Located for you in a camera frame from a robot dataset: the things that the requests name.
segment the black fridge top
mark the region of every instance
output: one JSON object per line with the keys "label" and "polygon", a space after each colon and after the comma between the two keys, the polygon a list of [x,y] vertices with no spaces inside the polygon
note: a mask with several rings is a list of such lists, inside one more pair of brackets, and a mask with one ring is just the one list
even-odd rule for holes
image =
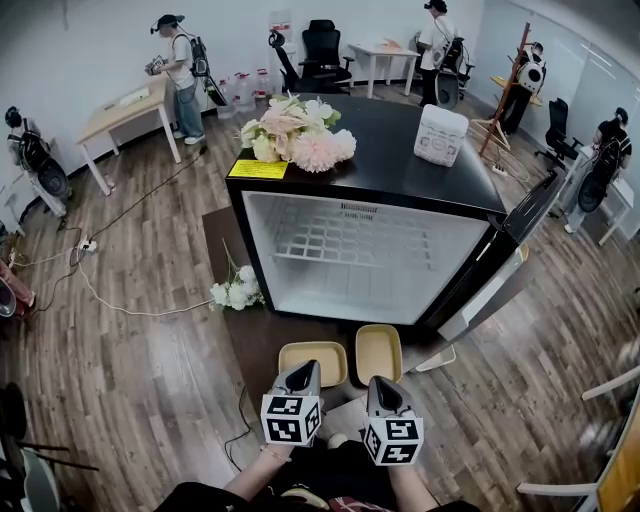
{"label": "black fridge top", "polygon": [[[302,94],[300,99],[317,96]],[[342,114],[332,131],[347,129],[356,138],[354,157],[317,174],[290,163],[282,180],[227,177],[230,191],[337,197],[474,218],[493,214],[500,223],[506,217],[498,191],[468,142],[450,168],[413,154],[422,109],[349,96],[320,98]],[[253,158],[253,150],[243,150],[240,158]]]}

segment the power strip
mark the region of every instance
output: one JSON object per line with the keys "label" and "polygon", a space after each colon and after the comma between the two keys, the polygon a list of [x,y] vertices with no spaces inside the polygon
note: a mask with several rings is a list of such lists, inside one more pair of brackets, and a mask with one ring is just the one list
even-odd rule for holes
{"label": "power strip", "polygon": [[98,250],[98,243],[95,240],[89,242],[89,240],[85,236],[78,244],[78,249],[83,252],[96,252]]}
{"label": "power strip", "polygon": [[498,176],[502,176],[504,178],[506,178],[507,176],[509,176],[509,174],[506,171],[503,171],[500,167],[498,167],[498,165],[494,164],[493,167],[491,167],[491,171],[495,172]]}

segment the wire rack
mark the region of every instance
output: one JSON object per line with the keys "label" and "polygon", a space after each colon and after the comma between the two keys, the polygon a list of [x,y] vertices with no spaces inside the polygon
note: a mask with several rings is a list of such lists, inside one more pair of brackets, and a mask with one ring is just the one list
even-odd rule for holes
{"label": "wire rack", "polygon": [[313,203],[286,201],[275,227],[274,257],[436,270],[436,233],[428,220],[357,203]]}

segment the yellow label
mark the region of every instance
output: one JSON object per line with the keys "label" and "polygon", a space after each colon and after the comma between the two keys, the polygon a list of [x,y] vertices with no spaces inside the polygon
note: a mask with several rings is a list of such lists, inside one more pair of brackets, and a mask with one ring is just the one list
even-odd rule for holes
{"label": "yellow label", "polygon": [[281,180],[288,162],[261,162],[260,160],[238,160],[229,176],[232,178],[268,178]]}

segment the black cap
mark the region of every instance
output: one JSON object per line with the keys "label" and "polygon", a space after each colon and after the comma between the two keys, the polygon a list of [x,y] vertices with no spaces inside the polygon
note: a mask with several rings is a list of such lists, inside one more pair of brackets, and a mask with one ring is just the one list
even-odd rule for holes
{"label": "black cap", "polygon": [[447,12],[447,4],[444,0],[431,0],[428,4],[425,4],[425,9],[431,9],[432,7],[443,14]]}
{"label": "black cap", "polygon": [[4,115],[4,122],[7,123],[12,128],[14,128],[14,126],[12,125],[12,121],[16,118],[16,116],[18,116],[18,119],[20,118],[20,114],[18,113],[18,108],[9,107],[7,109],[7,112]]}
{"label": "black cap", "polygon": [[616,110],[616,117],[620,119],[620,121],[622,121],[623,124],[629,124],[629,114],[627,114],[627,111],[622,107]]}
{"label": "black cap", "polygon": [[160,28],[162,25],[176,25],[178,23],[180,23],[182,20],[184,20],[184,16],[181,15],[175,15],[175,14],[165,14],[164,16],[161,16],[160,19],[158,20],[158,28]]}

